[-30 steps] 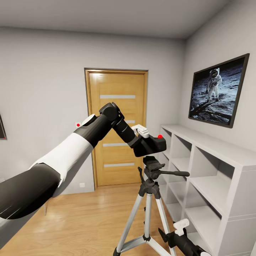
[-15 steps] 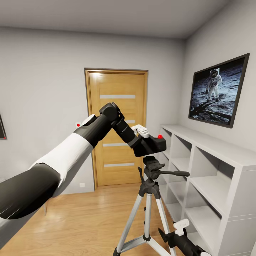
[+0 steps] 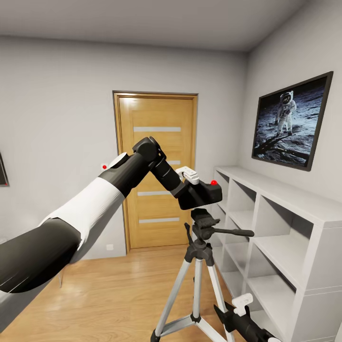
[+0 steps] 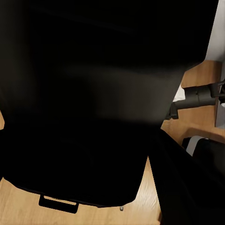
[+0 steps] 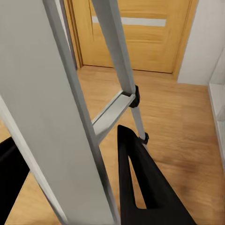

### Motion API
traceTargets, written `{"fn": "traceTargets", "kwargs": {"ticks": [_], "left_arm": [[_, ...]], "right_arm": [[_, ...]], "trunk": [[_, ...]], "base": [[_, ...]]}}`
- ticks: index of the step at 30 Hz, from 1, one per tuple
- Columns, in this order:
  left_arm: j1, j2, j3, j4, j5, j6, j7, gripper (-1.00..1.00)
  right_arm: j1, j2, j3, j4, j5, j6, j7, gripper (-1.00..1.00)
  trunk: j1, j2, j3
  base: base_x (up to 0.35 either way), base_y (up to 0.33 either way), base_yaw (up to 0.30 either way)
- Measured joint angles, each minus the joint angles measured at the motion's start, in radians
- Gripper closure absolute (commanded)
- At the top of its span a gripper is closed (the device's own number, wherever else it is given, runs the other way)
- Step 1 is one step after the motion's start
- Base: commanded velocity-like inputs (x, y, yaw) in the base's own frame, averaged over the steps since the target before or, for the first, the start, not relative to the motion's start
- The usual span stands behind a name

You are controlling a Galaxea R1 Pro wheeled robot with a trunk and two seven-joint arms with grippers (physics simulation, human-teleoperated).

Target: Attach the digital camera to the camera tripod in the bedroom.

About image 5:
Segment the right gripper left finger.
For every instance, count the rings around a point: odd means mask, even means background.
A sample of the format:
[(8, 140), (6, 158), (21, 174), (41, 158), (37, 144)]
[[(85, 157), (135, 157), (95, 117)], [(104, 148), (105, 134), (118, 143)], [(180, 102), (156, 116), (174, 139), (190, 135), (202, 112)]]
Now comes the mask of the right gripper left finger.
[(12, 137), (0, 143), (0, 225), (7, 217), (20, 193), (30, 169)]

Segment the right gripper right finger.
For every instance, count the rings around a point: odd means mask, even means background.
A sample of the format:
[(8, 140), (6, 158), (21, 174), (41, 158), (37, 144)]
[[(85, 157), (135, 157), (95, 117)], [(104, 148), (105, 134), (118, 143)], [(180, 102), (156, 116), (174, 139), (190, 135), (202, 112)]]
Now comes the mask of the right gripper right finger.
[[(118, 125), (121, 225), (197, 225), (136, 133)], [(129, 157), (147, 209), (136, 207)]]

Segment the camera tripod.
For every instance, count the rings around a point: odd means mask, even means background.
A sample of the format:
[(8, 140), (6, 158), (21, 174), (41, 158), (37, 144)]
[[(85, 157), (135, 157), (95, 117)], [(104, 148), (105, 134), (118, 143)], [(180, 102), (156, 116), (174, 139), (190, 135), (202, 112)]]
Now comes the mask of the camera tripod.
[(91, 0), (121, 91), (91, 120), (55, 0), (0, 0), (0, 118), (60, 225), (121, 225), (99, 144), (130, 107), (147, 148), (117, 0)]

